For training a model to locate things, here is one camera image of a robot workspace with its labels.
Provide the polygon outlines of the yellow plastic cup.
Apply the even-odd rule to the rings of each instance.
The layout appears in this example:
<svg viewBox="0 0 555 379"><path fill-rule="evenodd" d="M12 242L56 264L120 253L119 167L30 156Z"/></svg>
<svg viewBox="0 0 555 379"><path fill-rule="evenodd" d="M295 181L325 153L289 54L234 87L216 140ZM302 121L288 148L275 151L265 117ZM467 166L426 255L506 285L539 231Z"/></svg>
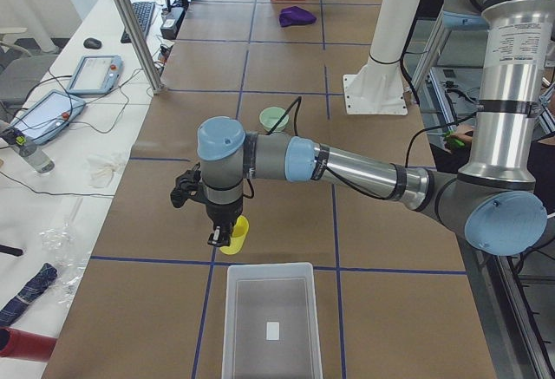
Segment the yellow plastic cup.
<svg viewBox="0 0 555 379"><path fill-rule="evenodd" d="M249 232L250 224L244 215L240 215L233 227L230 244L221 246L219 249L225 255L235 255L239 253L245 243L246 236Z"/></svg>

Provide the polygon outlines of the purple cloth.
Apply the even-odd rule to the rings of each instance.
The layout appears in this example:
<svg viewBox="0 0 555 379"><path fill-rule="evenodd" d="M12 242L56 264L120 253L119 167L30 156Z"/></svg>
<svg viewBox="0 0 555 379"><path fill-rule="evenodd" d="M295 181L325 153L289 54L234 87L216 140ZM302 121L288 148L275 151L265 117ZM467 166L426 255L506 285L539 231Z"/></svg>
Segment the purple cloth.
<svg viewBox="0 0 555 379"><path fill-rule="evenodd" d="M317 17L306 9L298 6L290 6L281 9L278 17L282 28L290 26L311 25L317 21Z"/></svg>

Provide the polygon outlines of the clear plastic storage box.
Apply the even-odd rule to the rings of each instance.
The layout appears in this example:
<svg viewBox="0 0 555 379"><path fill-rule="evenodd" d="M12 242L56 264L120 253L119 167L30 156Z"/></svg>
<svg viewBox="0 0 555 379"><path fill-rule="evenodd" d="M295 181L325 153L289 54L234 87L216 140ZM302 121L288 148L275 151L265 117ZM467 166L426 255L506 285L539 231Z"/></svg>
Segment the clear plastic storage box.
<svg viewBox="0 0 555 379"><path fill-rule="evenodd" d="M227 270L223 378L322 378L313 266Z"/></svg>

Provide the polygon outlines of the mint green bowl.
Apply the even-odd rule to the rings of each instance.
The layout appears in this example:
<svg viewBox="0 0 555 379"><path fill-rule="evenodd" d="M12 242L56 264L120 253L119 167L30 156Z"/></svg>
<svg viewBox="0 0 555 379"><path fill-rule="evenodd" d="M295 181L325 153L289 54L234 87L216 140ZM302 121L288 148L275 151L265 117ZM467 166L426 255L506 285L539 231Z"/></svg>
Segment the mint green bowl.
<svg viewBox="0 0 555 379"><path fill-rule="evenodd" d="M275 132L282 132L289 123L290 116L281 107L268 107L259 114L259 122L266 132L274 129Z"/></svg>

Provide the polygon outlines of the teach pendant tablet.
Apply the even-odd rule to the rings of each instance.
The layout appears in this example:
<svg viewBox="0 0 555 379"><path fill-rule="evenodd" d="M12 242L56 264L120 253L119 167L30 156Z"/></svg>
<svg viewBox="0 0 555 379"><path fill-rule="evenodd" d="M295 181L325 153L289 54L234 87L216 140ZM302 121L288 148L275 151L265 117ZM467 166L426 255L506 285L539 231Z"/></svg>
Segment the teach pendant tablet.
<svg viewBox="0 0 555 379"><path fill-rule="evenodd" d="M122 69L120 56L83 56L67 91L71 95L83 97L106 95L118 83Z"/></svg>
<svg viewBox="0 0 555 379"><path fill-rule="evenodd" d="M75 95L51 90L21 117L10 125L23 132L37 145L45 145L55 139L85 108L86 102Z"/></svg>

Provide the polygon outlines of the black computer mouse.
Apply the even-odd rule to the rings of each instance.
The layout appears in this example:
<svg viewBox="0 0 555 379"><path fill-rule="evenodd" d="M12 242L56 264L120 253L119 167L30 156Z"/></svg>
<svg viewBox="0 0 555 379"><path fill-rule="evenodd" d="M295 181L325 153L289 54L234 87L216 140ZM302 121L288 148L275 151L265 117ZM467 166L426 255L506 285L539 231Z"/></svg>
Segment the black computer mouse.
<svg viewBox="0 0 555 379"><path fill-rule="evenodd" d="M93 38L93 37L89 37L89 38L86 38L83 41L83 47L85 49L101 49L102 48L102 42L98 39Z"/></svg>

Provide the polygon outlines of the black keyboard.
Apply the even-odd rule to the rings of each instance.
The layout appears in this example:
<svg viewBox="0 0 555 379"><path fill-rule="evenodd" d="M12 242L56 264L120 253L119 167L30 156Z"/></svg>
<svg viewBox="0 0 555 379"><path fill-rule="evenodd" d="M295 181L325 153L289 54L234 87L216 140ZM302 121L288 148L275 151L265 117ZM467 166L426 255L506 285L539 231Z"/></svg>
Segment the black keyboard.
<svg viewBox="0 0 555 379"><path fill-rule="evenodd" d="M150 30L156 3L152 1L139 1L131 3L134 16L144 37L147 37Z"/></svg>

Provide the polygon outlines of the clear water bottle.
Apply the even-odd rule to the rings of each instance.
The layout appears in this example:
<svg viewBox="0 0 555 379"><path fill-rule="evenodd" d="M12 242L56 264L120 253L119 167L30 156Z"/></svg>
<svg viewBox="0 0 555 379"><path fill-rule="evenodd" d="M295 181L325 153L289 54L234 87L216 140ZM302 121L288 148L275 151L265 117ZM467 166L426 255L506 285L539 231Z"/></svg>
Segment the clear water bottle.
<svg viewBox="0 0 555 379"><path fill-rule="evenodd" d="M1 132L1 138L38 173L54 169L54 161L19 129L8 127Z"/></svg>

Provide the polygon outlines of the folded blue umbrella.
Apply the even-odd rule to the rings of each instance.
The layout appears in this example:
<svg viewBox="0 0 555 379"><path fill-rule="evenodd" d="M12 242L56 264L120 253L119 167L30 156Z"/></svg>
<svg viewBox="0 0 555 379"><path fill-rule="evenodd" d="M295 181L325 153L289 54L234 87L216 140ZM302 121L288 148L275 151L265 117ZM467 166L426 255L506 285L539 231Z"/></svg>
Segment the folded blue umbrella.
<svg viewBox="0 0 555 379"><path fill-rule="evenodd" d="M58 271L44 263L39 272L1 308L1 326L10 327L57 279Z"/></svg>

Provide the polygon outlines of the red cylinder bottle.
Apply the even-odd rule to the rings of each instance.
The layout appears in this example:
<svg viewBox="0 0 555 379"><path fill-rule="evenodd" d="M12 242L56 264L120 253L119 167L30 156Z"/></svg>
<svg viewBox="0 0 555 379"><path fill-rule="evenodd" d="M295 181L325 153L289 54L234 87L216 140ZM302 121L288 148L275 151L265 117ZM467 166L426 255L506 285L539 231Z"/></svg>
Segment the red cylinder bottle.
<svg viewBox="0 0 555 379"><path fill-rule="evenodd" d="M1 328L1 357L47 362L57 339L9 327Z"/></svg>

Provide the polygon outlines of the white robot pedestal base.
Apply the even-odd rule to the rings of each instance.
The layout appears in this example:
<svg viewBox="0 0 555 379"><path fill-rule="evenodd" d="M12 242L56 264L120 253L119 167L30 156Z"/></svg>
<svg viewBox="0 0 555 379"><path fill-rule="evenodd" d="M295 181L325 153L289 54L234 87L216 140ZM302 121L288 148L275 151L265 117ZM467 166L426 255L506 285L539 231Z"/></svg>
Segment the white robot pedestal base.
<svg viewBox="0 0 555 379"><path fill-rule="evenodd" d="M368 60L356 74L343 76L347 114L408 114L402 58L420 2L382 0Z"/></svg>

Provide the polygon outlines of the aluminium frame post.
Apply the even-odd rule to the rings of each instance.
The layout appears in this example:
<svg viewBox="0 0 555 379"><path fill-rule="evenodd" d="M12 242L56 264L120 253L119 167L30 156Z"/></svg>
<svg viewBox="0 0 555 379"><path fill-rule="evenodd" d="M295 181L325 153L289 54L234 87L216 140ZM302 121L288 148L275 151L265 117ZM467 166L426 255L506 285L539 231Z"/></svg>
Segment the aluminium frame post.
<svg viewBox="0 0 555 379"><path fill-rule="evenodd" d="M126 32L129 34L134 52L140 62L153 93L157 95L162 91L164 85L160 79L160 74L155 68L154 60L151 57L147 46L146 38L140 29L140 25L134 14L130 0L114 0Z"/></svg>

